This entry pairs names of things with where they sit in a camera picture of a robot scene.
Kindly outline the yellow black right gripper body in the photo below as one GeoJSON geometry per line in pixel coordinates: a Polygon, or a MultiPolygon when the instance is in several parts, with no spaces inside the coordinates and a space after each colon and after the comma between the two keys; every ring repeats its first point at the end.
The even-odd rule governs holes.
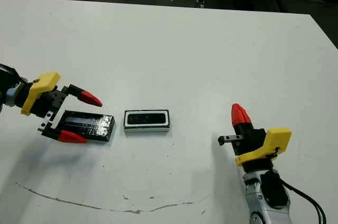
{"type": "Polygon", "coordinates": [[[270,170],[273,160],[287,150],[292,131],[288,128],[248,129],[240,135],[219,136],[219,145],[232,144],[235,163],[245,172],[270,170]]]}

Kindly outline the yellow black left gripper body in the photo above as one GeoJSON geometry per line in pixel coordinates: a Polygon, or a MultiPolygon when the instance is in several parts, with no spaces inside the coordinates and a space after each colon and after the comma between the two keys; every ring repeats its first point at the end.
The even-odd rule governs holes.
{"type": "Polygon", "coordinates": [[[43,122],[38,127],[40,132],[47,132],[51,129],[55,116],[68,96],[67,87],[63,87],[61,90],[57,87],[60,78],[59,73],[48,72],[41,74],[29,83],[21,114],[26,116],[34,114],[43,118],[43,122]]]}

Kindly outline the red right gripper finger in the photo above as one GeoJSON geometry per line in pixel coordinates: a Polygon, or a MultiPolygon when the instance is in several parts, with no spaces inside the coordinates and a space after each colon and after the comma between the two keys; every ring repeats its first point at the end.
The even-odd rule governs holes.
{"type": "Polygon", "coordinates": [[[248,132],[254,130],[254,126],[252,125],[251,119],[249,115],[247,114],[246,110],[244,108],[241,108],[242,114],[243,114],[243,125],[242,125],[242,132],[244,134],[247,134],[248,132]]]}
{"type": "Polygon", "coordinates": [[[231,122],[236,135],[243,132],[243,125],[245,122],[242,114],[242,108],[239,104],[233,104],[231,107],[231,122]]]}

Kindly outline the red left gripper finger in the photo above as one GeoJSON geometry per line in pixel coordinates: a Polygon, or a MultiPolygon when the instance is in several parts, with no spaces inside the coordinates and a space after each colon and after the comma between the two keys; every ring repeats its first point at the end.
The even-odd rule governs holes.
{"type": "Polygon", "coordinates": [[[75,96],[78,100],[85,102],[86,104],[102,107],[102,102],[97,97],[75,85],[68,86],[68,94],[75,96]]]}
{"type": "Polygon", "coordinates": [[[82,144],[86,143],[88,140],[76,133],[70,132],[68,130],[57,130],[54,128],[46,127],[42,135],[51,139],[54,139],[59,142],[64,142],[64,143],[77,143],[77,144],[82,144]]]}

